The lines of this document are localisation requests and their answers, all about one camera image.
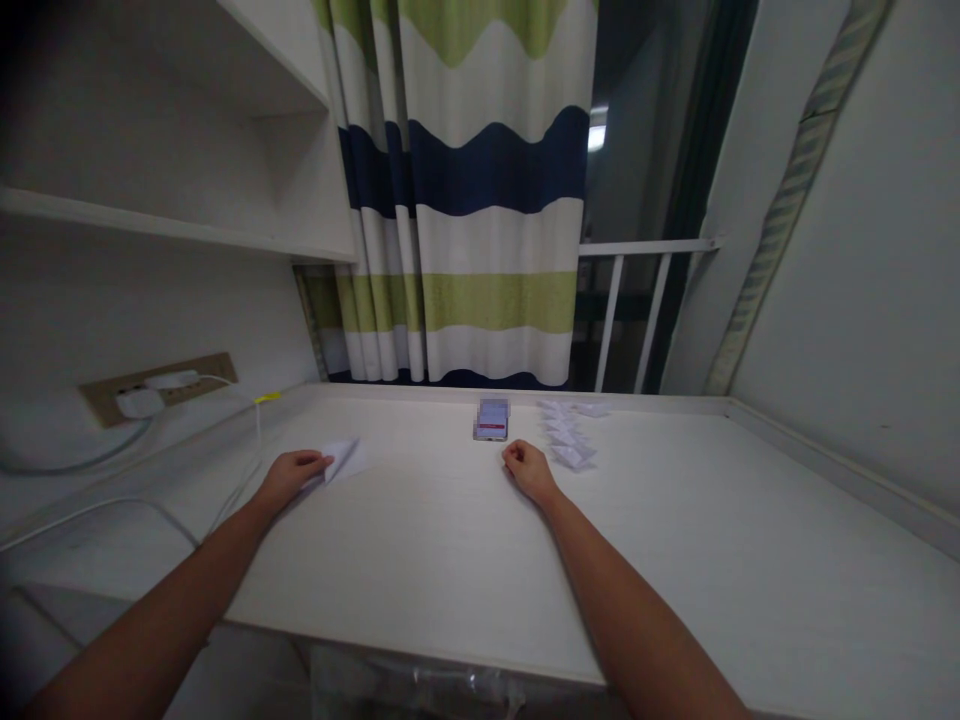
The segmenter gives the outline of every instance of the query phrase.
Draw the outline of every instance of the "smartphone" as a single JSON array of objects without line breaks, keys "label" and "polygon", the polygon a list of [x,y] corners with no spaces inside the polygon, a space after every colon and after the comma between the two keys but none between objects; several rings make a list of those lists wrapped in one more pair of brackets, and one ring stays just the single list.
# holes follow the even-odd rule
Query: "smartphone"
[{"label": "smartphone", "polygon": [[504,442],[509,422],[509,400],[481,400],[477,408],[477,420],[473,423],[473,439]]}]

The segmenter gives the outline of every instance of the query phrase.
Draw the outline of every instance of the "desk surface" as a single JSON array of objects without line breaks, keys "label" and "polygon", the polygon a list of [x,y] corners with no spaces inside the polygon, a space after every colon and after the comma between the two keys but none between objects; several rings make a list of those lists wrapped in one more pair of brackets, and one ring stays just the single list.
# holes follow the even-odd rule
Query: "desk surface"
[{"label": "desk surface", "polygon": [[[373,468],[314,493],[270,533],[228,620],[602,682],[551,538],[502,475],[503,446],[471,438],[475,393],[308,386],[294,395],[296,410],[268,430],[268,458],[360,436]],[[511,438],[546,445],[538,411],[518,401],[530,399],[514,395]],[[555,465],[557,481],[752,708],[813,718],[953,712],[960,566],[719,407],[691,399],[669,405],[690,412],[583,418],[597,469]],[[202,533],[251,451],[198,439],[189,462],[167,462],[177,479],[143,494]],[[154,465],[164,469],[163,457]],[[34,582],[135,599],[187,550],[148,509],[125,507],[18,568]]]}]

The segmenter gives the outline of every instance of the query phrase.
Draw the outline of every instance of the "metal railing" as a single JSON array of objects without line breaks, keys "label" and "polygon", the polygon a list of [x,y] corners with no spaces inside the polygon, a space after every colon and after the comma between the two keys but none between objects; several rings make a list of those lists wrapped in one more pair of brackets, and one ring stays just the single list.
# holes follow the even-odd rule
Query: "metal railing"
[{"label": "metal railing", "polygon": [[643,390],[643,381],[647,376],[650,363],[650,349],[653,347],[653,334],[657,329],[660,304],[663,302],[663,288],[667,284],[670,271],[670,258],[677,253],[710,252],[722,245],[722,238],[702,238],[696,240],[650,240],[647,242],[591,243],[580,245],[580,257],[613,257],[613,276],[610,278],[610,294],[607,296],[607,312],[603,320],[603,337],[600,340],[600,362],[597,365],[597,381],[593,391],[602,392],[603,378],[607,372],[607,358],[610,355],[610,335],[613,332],[613,318],[617,309],[617,296],[620,294],[620,276],[623,273],[623,258],[626,255],[660,255],[660,267],[653,287],[653,300],[647,328],[643,335],[643,349],[640,351],[640,365],[633,392]]}]

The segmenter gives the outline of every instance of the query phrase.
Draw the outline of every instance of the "human hand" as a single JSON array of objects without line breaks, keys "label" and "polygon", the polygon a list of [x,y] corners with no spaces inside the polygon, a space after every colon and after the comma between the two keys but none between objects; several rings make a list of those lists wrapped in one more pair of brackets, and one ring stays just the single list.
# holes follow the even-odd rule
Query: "human hand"
[{"label": "human hand", "polygon": [[525,440],[514,440],[503,451],[503,461],[517,487],[541,508],[560,495],[547,457]]},{"label": "human hand", "polygon": [[260,489],[250,500],[276,515],[296,497],[307,481],[333,464],[335,458],[316,450],[283,453],[267,471]]}]

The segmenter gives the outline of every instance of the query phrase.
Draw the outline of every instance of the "charger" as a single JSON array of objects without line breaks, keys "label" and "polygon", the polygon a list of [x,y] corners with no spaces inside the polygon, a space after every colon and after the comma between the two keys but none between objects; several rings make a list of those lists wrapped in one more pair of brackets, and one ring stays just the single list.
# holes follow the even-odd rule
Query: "charger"
[{"label": "charger", "polygon": [[141,388],[116,396],[117,407],[125,418],[143,420],[159,415],[166,407],[160,393],[152,388]]}]

